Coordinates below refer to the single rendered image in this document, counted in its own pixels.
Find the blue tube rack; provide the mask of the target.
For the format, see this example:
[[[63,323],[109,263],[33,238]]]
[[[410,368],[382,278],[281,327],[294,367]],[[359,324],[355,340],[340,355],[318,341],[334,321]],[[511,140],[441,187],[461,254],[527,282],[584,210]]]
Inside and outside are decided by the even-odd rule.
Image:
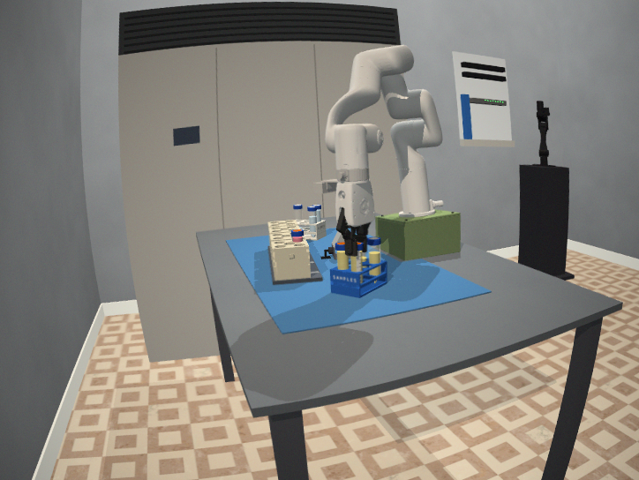
[[[331,293],[360,298],[387,284],[387,263],[385,260],[381,260],[379,264],[370,264],[367,259],[366,262],[363,262],[363,266],[368,267],[363,267],[361,272],[351,272],[350,268],[346,270],[339,270],[337,267],[330,269]],[[380,266],[381,273],[377,276],[369,275],[368,271],[378,266]],[[363,274],[364,280],[360,284],[361,274]],[[375,281],[377,282],[374,283]]]

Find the blue bench mat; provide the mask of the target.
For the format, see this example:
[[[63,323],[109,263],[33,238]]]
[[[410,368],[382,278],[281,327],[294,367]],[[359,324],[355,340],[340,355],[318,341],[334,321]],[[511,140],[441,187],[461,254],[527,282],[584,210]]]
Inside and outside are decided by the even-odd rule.
[[[447,304],[491,293],[474,282],[424,259],[387,261],[387,284],[360,298],[331,293],[330,269],[337,259],[332,247],[336,228],[319,240],[306,240],[323,281],[273,285],[268,236],[226,240],[237,262],[282,334],[291,334]]]

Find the beige tube rack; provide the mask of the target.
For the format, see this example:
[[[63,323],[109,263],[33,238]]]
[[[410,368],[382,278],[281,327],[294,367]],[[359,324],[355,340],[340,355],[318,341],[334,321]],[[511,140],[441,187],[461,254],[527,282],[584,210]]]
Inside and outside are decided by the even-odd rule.
[[[327,230],[324,221],[318,221],[315,224],[309,224],[309,220],[297,221],[297,225],[313,225],[316,226],[316,232],[310,232],[310,228],[302,228],[304,231],[304,239],[305,240],[319,240],[322,237],[326,236]],[[311,235],[316,235],[316,237],[312,237]]]

